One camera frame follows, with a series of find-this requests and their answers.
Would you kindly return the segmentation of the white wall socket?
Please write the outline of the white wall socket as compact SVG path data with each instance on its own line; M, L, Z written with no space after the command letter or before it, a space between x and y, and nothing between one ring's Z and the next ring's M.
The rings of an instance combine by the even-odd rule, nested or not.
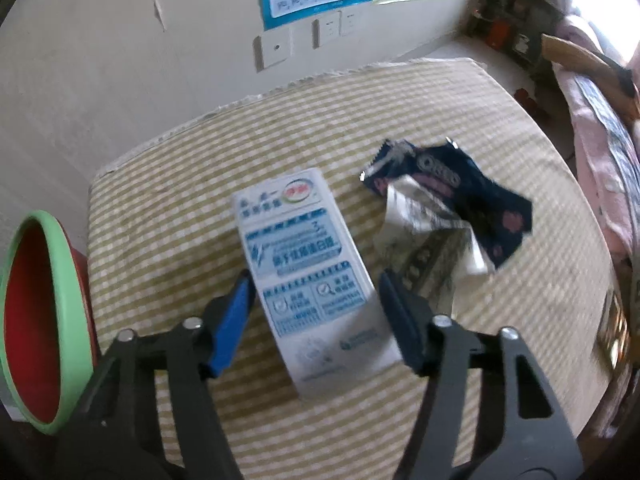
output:
M266 30L254 39L253 48L258 72L280 64L292 56L292 30L288 26Z

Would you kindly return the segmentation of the striped beige table cloth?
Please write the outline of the striped beige table cloth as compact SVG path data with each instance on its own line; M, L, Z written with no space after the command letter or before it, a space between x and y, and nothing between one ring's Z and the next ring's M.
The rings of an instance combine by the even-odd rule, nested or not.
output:
M462 58L322 75L221 107L128 153L94 179L89 281L98 341L167 330L226 292L245 264L231 197L318 168L371 275L383 201L360 171L388 139L456 142L480 170L533 203L533 232L494 275L457 294L459 323L511 325L547 375L574 432L611 380L597 346L615 278L586 196L510 94ZM262 310L233 364L209 386L249 479L388 479L425 382L394 365L332 398L303 400Z

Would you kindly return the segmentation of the wooden bed headboard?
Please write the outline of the wooden bed headboard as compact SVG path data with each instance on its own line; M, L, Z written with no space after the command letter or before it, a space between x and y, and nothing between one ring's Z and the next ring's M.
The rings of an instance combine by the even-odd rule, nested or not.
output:
M631 70L620 66L602 53L555 36L541 36L541 54L551 63L562 65L566 70L587 76L603 92L632 100L637 95Z

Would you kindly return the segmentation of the white blue milk carton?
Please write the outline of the white blue milk carton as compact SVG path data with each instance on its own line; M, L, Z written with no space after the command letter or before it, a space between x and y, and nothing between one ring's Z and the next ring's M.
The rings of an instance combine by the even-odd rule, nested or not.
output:
M317 168L232 196L246 262L300 396L346 390L401 359L378 293Z

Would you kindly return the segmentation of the bed with pink quilt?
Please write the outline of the bed with pink quilt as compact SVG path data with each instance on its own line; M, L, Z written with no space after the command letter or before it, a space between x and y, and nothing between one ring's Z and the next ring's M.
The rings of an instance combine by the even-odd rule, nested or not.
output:
M553 71L563 93L574 130L577 181L596 216L616 264L631 259L634 231L628 197L608 149L608 130L582 94L576 75L555 64Z

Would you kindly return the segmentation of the green red trash bin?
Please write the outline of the green red trash bin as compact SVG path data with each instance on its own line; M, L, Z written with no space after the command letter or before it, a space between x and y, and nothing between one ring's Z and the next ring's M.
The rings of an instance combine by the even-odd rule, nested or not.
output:
M44 210L17 228L1 273L1 373L43 434L66 424L98 362L88 263Z

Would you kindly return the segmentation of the dark cluttered shelf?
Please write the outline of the dark cluttered shelf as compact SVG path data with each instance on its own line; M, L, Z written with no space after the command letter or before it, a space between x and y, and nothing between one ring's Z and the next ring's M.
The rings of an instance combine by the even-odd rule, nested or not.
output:
M473 0L463 31L533 70L542 62L541 37L553 36L562 18L546 0Z

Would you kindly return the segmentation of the white wall switch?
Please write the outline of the white wall switch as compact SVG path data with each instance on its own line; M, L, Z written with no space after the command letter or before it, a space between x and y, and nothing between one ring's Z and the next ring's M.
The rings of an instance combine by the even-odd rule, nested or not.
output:
M312 22L312 46L320 49L326 44L346 37L358 29L361 12L355 8L325 13Z

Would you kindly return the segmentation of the dark blue cookie wrapper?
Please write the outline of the dark blue cookie wrapper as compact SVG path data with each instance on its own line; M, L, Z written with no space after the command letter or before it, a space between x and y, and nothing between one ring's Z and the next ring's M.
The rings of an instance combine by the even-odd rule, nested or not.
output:
M385 140L360 181L384 196L395 180L408 176L469 222L489 260L502 266L533 231L533 203L486 177L452 141L416 146Z

